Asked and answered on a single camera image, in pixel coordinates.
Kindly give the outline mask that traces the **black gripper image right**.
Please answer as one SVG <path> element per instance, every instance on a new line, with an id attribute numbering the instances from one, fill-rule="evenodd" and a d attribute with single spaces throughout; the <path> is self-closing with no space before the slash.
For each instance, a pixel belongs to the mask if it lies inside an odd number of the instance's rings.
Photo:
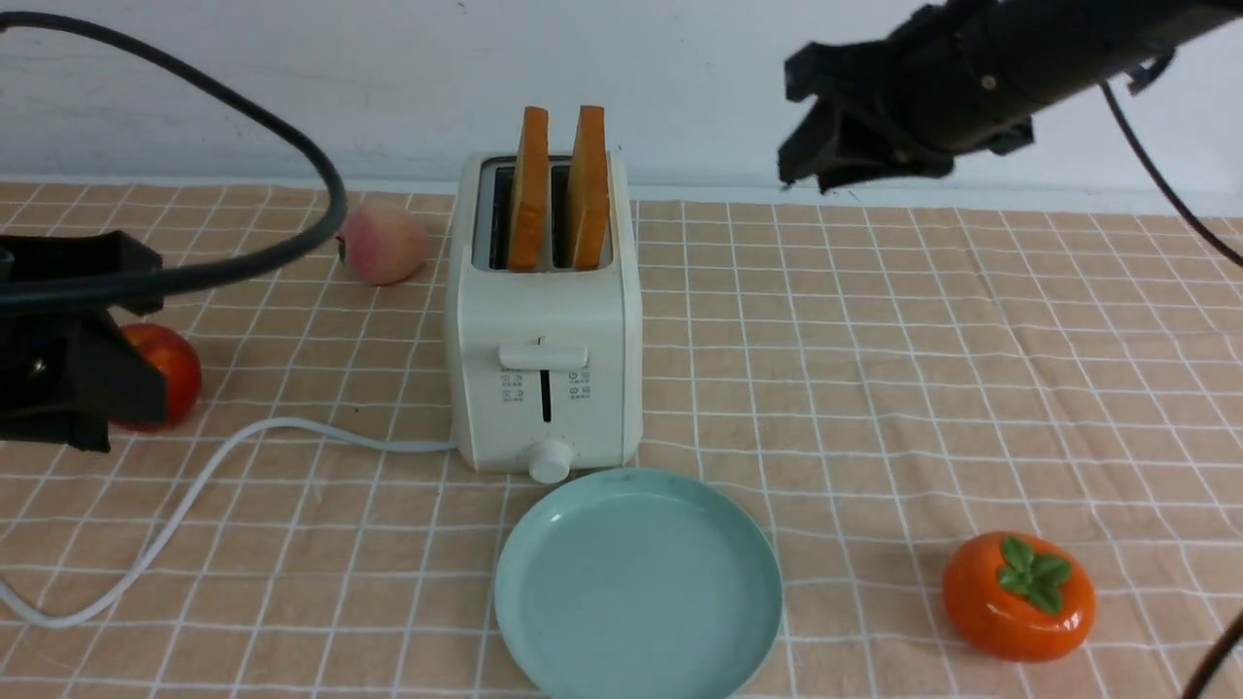
<path id="1" fill-rule="evenodd" d="M 791 189 L 827 193 L 883 179 L 942 179 L 955 155 L 921 142 L 897 113 L 897 85 L 919 53 L 942 49 L 953 32 L 889 35 L 870 44 L 807 44 L 783 62 L 786 98 L 813 104 L 777 149 L 777 177 Z"/>

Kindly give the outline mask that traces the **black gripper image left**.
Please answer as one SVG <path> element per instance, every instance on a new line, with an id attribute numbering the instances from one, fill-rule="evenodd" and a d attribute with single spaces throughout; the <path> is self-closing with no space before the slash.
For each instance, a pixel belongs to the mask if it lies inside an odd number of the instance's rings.
<path id="1" fill-rule="evenodd" d="M 97 236 L 2 236 L 2 286 L 148 272 L 160 252 L 123 231 Z M 158 427 L 167 381 L 107 307 L 61 310 L 1 323 L 1 438 L 106 451 L 109 427 Z"/>

